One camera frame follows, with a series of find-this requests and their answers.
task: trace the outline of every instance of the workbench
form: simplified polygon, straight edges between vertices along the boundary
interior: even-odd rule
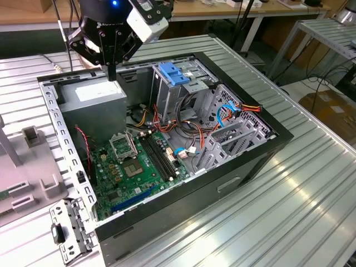
[[[356,249],[356,151],[218,38],[146,44],[131,62],[196,51],[205,52],[294,138],[254,180],[116,266],[343,266]],[[68,71],[65,53],[48,56]],[[74,69],[82,69],[72,58]],[[72,196],[72,174],[36,82],[37,76],[54,73],[40,56],[0,60],[0,113],[10,137],[31,125],[45,132]],[[63,266],[50,226],[44,208],[1,227],[1,262]],[[102,256],[94,250],[74,266],[101,267]]]
[[[328,68],[324,71],[324,73],[327,73],[327,71],[333,66],[337,55],[341,55],[347,60],[356,62],[356,48],[351,46],[351,41],[356,39],[356,25],[345,26],[332,18],[297,21],[280,48],[277,56],[273,60],[268,73],[269,78],[271,78],[277,70],[280,61],[284,57],[299,31],[305,32],[306,36],[296,49],[291,61],[298,57],[310,39],[314,38],[329,47],[334,52],[334,56],[329,60],[330,64],[328,64]]]
[[[56,0],[63,27],[68,28],[70,20],[70,6],[68,0]],[[246,52],[256,35],[258,28],[265,17],[318,15],[317,19],[324,18],[330,10],[328,6],[308,7],[304,9],[290,9],[277,0],[263,3],[260,8],[251,9],[248,18],[254,18],[249,34],[241,51]],[[245,13],[242,8],[240,18]],[[214,6],[202,4],[199,0],[192,2],[175,1],[173,17],[170,21],[204,21],[211,19],[233,19],[239,16],[239,9],[232,8],[225,3],[217,3]],[[78,27],[76,16],[73,16],[73,27]],[[38,29],[58,28],[54,7],[51,6],[45,13],[33,13],[20,9],[0,7],[0,32],[30,31]]]

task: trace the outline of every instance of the expansion slot bracket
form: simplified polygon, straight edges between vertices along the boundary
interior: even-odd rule
[[[94,232],[86,233],[84,222],[90,218],[81,198],[59,201],[50,208],[50,214],[53,239],[65,265],[90,253],[97,245]]]

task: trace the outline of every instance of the blue pcie slot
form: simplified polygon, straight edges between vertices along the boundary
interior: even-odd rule
[[[155,188],[156,186],[151,187],[150,189],[146,190],[145,192],[140,193],[137,196],[134,196],[126,201],[124,201],[123,203],[117,204],[116,206],[111,208],[111,212],[114,211],[119,211],[119,210],[123,210],[129,206],[131,206],[132,204],[139,202],[143,199],[145,199],[146,197],[148,197],[149,195],[151,195],[151,191]]]

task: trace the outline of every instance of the side panel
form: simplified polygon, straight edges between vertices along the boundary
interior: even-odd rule
[[[100,246],[106,266],[119,261],[143,244],[148,243],[165,231],[213,204],[218,199],[236,190],[245,179],[252,179],[253,175],[256,174],[256,168],[261,168],[273,154],[269,152],[253,159],[219,179],[175,201],[173,204],[132,224],[125,230],[102,240]],[[120,223],[120,219],[123,218],[116,219],[117,224]]]

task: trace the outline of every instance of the ribbed metal surface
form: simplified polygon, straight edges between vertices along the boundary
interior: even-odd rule
[[[356,25],[345,26],[329,18],[302,21],[299,28],[342,56],[356,57],[356,49],[350,45],[351,41],[356,39]]]
[[[218,39],[164,40],[143,46],[138,61],[205,53],[295,136],[247,185],[190,218],[117,266],[342,266],[356,249],[356,153]],[[65,53],[51,55],[68,66]],[[45,131],[66,184],[71,178],[44,108],[36,76],[54,73],[40,57],[0,61],[5,131]],[[62,266],[48,209],[0,228],[1,261]],[[103,266],[98,252],[75,266]]]

